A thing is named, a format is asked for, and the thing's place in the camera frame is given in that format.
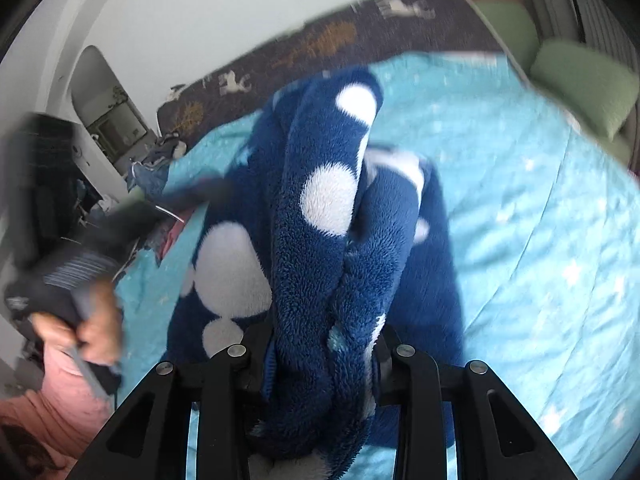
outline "blanket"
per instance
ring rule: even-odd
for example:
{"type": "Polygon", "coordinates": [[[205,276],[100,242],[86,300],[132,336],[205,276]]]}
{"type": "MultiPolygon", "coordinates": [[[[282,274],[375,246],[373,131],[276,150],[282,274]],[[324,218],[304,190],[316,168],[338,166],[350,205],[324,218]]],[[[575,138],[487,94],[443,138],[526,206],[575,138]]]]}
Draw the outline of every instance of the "blanket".
{"type": "Polygon", "coordinates": [[[234,199],[206,212],[169,324],[165,358],[182,364],[271,316],[268,402],[250,434],[260,476],[294,465],[338,478],[367,438],[395,445],[398,412],[377,410],[374,394],[385,322],[461,363],[438,177],[414,153],[367,146],[381,105],[365,68],[293,83],[267,102],[227,173],[234,199]]]}

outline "green cushion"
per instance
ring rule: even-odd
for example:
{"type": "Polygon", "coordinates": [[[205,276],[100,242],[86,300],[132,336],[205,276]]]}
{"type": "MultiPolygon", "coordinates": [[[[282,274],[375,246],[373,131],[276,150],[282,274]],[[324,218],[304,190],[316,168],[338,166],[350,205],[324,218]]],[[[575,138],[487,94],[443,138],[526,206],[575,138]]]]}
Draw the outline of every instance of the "green cushion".
{"type": "Polygon", "coordinates": [[[513,54],[524,72],[536,59],[540,40],[531,16],[521,4],[514,2],[476,2],[486,20],[513,54]]]}
{"type": "Polygon", "coordinates": [[[613,58],[583,44],[546,40],[531,79],[583,117],[597,136],[613,140],[638,100],[640,79],[613,58]]]}

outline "hand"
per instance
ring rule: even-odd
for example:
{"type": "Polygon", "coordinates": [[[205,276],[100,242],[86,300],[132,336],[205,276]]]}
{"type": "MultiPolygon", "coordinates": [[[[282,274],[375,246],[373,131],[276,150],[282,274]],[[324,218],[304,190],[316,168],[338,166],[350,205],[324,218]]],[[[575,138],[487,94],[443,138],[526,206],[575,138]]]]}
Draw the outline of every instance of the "hand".
{"type": "Polygon", "coordinates": [[[120,359],[122,352],[122,316],[111,282],[94,283],[90,295],[94,313],[78,327],[77,333],[45,312],[33,314],[31,324],[46,344],[65,350],[83,342],[80,355],[85,361],[110,366],[120,359]]]}

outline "pink cloth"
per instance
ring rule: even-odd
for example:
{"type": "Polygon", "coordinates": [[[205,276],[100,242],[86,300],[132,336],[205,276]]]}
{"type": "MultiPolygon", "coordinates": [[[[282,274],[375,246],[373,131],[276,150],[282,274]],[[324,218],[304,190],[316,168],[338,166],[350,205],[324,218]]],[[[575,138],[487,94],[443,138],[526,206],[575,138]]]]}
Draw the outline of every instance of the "pink cloth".
{"type": "Polygon", "coordinates": [[[71,357],[45,346],[45,376],[39,392],[0,401],[0,424],[29,431],[49,451],[60,471],[38,480],[63,480],[112,413],[95,399],[71,357]]]}

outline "bed sheet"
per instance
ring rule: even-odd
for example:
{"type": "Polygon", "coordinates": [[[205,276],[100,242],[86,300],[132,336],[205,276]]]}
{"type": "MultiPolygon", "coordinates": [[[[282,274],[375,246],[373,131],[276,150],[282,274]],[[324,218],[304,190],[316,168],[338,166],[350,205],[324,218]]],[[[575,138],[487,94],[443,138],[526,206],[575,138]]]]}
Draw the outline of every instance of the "bed sheet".
{"type": "MultiPolygon", "coordinates": [[[[640,433],[638,184],[504,56],[407,53],[371,69],[385,101],[370,142],[431,157],[440,171],[466,357],[490,364],[581,480],[609,479],[640,433]]],[[[172,165],[169,189],[224,170],[256,116],[205,136],[172,165]]],[[[159,268],[142,253],[118,285],[121,398],[164,351],[203,213],[159,268]]],[[[393,460],[366,447],[346,478],[391,478],[393,460]]],[[[453,449],[449,466],[455,478],[453,449]]]]}

